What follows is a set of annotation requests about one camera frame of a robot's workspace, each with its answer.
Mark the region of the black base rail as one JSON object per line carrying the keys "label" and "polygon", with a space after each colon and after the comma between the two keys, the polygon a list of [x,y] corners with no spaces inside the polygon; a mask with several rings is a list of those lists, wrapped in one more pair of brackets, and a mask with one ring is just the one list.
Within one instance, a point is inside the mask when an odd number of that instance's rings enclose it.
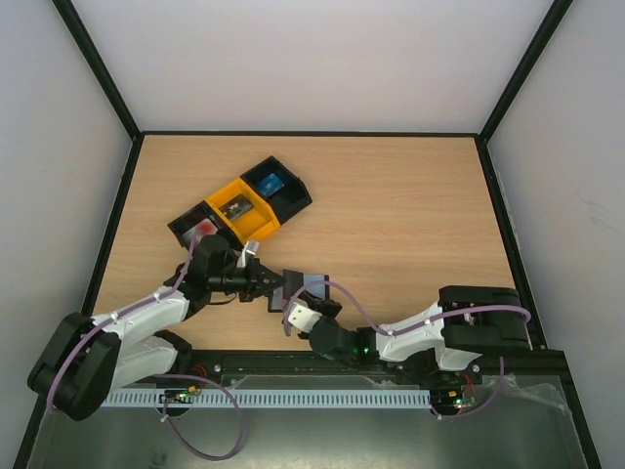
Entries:
{"label": "black base rail", "polygon": [[69,365],[60,388],[74,383],[85,389],[113,391],[135,382],[190,380],[193,377],[215,379],[224,384],[228,376],[362,375],[399,385],[447,389],[470,382],[480,384],[485,375],[495,375],[498,370],[496,359],[478,358],[459,371],[444,371],[435,364],[432,351],[419,352],[400,363],[382,362],[368,353],[351,364],[344,364],[312,352],[194,351],[185,343],[179,350],[158,347],[147,355],[135,354],[118,359],[111,354],[99,354],[90,359],[87,353],[81,352]]}

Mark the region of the black bin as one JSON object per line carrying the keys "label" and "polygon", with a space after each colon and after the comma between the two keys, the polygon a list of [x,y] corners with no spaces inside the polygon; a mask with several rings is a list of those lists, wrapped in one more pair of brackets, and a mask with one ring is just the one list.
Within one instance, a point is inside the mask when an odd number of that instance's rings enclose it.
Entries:
{"label": "black bin", "polygon": [[199,202],[186,213],[170,222],[168,228],[179,244],[184,247],[182,244],[182,234],[204,218],[209,219],[218,228],[216,235],[229,238],[227,225],[206,201]]}
{"label": "black bin", "polygon": [[[270,173],[275,173],[284,182],[284,187],[265,198],[257,184]],[[313,203],[305,183],[272,155],[244,172],[241,179],[271,207],[281,225]]]}

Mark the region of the blue card in bin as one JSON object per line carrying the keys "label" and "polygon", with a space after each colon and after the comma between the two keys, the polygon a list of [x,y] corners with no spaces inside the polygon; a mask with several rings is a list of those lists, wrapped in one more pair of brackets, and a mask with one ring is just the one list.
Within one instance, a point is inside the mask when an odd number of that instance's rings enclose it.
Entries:
{"label": "blue card in bin", "polygon": [[270,173],[263,178],[257,188],[262,196],[269,198],[284,187],[284,182],[275,174]]}

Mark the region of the black card in bin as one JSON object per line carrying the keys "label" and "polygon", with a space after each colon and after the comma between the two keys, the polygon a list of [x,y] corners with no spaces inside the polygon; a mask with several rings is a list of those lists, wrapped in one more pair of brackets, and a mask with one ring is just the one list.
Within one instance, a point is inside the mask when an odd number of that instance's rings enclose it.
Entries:
{"label": "black card in bin", "polygon": [[252,202],[242,193],[220,207],[220,212],[231,222],[254,208]]}

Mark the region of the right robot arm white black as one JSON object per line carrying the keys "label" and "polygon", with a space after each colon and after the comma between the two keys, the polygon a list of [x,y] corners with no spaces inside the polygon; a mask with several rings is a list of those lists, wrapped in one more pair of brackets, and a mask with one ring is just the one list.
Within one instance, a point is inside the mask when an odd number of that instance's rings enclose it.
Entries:
{"label": "right robot arm white black", "polygon": [[395,323],[377,324],[356,300],[353,304],[368,325],[348,330],[337,321],[341,304],[301,292],[284,307],[285,334],[298,329],[313,352],[347,366],[402,363],[432,352],[426,370],[439,383],[481,356],[507,357],[532,350],[531,313],[512,288],[448,285],[426,310]]}

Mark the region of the black bin left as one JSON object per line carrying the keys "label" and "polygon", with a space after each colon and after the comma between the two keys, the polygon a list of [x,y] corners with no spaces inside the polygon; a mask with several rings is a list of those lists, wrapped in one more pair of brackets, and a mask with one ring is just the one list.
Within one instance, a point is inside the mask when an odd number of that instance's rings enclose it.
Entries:
{"label": "black bin left", "polygon": [[209,219],[218,228],[216,235],[229,238],[227,225],[206,201],[199,202],[186,213],[170,222],[168,228],[179,244],[184,247],[182,244],[182,234],[204,218]]}

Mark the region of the yellow bin middle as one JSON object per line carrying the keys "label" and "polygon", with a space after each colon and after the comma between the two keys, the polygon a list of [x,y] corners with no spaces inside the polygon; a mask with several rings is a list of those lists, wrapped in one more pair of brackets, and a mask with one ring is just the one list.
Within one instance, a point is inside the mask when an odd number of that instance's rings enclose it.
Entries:
{"label": "yellow bin middle", "polygon": [[271,206],[242,178],[229,182],[205,201],[241,244],[250,239],[261,241],[280,227]]}

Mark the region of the black bin right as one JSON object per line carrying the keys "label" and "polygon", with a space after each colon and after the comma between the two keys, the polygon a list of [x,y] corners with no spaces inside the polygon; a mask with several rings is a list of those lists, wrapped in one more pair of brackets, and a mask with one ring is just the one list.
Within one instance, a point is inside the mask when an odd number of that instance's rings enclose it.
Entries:
{"label": "black bin right", "polygon": [[[275,173],[284,182],[284,187],[265,198],[257,184],[270,173]],[[305,183],[272,155],[244,172],[241,179],[271,207],[281,225],[313,203]]]}

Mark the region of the black card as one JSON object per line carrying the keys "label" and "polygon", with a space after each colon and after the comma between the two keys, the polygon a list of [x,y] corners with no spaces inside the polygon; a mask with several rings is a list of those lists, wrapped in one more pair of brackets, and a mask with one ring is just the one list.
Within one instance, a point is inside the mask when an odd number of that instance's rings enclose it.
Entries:
{"label": "black card", "polygon": [[284,301],[288,301],[304,285],[304,274],[299,271],[284,269],[282,277],[284,280],[282,298]]}
{"label": "black card", "polygon": [[231,222],[254,208],[252,202],[242,193],[220,207],[220,212]]}

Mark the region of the black cage frame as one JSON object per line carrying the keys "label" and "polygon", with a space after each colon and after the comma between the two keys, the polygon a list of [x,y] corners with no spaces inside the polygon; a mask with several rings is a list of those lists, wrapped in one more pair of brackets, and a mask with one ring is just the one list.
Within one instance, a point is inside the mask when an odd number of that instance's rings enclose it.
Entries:
{"label": "black cage frame", "polygon": [[[132,146],[128,154],[124,172],[121,177],[119,189],[114,199],[111,215],[108,218],[104,238],[99,250],[97,261],[90,278],[87,288],[86,297],[82,305],[84,313],[90,313],[93,310],[96,300],[96,294],[99,292],[104,277],[104,267],[108,261],[112,243],[116,235],[116,231],[121,219],[122,209],[126,203],[128,191],[134,176],[134,172],[139,160],[139,153],[146,136],[151,135],[152,131],[142,131],[139,129],[134,118],[122,95],[120,94],[112,76],[110,75],[97,46],[92,40],[87,27],[80,18],[74,4],[70,1],[55,1],[53,3],[58,11],[67,31],[72,36],[73,41],[79,48],[82,56],[89,65],[92,73],[98,80],[107,99],[111,103],[118,119],[121,121],[124,129],[131,138]],[[512,221],[509,215],[508,207],[505,205],[504,196],[502,194],[501,185],[495,175],[495,169],[492,157],[489,153],[487,144],[493,137],[495,131],[502,122],[504,116],[508,112],[519,91],[524,85],[528,75],[538,62],[543,51],[549,44],[551,38],[558,30],[561,22],[565,18],[567,11],[572,3],[570,1],[554,1],[543,20],[540,22],[536,32],[534,33],[529,45],[524,51],[519,64],[511,75],[510,80],[506,84],[504,91],[499,97],[493,111],[489,114],[483,128],[478,133],[453,133],[453,132],[376,132],[376,131],[329,131],[329,130],[263,130],[263,131],[227,131],[206,130],[206,131],[177,131],[167,130],[158,132],[163,136],[272,136],[272,137],[419,137],[419,138],[464,138],[471,137],[475,140],[477,146],[479,161],[483,176],[486,181],[491,204],[494,209],[495,218],[498,229],[502,237],[503,245],[507,255],[507,260],[513,274],[516,287],[520,290],[521,300],[529,308],[533,315],[533,319],[540,320],[539,313],[536,309],[534,298],[526,276],[526,271],[521,259],[521,253],[518,246],[518,239],[514,233]]]}

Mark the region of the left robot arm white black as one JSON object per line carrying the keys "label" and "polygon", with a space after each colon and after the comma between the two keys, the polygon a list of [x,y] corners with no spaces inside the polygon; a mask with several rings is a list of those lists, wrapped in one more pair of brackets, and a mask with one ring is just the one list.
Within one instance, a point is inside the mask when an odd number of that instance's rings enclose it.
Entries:
{"label": "left robot arm white black", "polygon": [[27,386],[74,421],[91,416],[110,392],[169,372],[188,343],[166,327],[192,318],[215,293],[251,302],[284,283],[257,258],[217,234],[193,241],[175,274],[147,296],[106,314],[65,316],[27,377]]}

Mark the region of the red white card in bin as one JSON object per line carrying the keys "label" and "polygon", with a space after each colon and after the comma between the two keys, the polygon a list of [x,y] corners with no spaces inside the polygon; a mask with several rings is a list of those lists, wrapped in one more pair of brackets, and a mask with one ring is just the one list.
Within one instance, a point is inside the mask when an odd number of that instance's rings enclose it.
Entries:
{"label": "red white card in bin", "polygon": [[186,249],[196,246],[207,235],[215,235],[218,228],[207,218],[186,230],[182,234],[182,244]]}

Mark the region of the black leather card holder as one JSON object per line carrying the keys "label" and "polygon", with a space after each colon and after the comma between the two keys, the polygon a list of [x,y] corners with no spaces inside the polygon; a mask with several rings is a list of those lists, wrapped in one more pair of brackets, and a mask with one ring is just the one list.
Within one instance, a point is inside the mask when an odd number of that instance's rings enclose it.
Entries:
{"label": "black leather card holder", "polygon": [[[330,297],[329,286],[321,283],[322,280],[329,280],[328,275],[304,274],[304,285],[307,285],[306,292],[322,300]],[[268,312],[281,313],[282,308],[288,301],[282,298],[282,287],[277,289],[271,297],[268,296]]]}

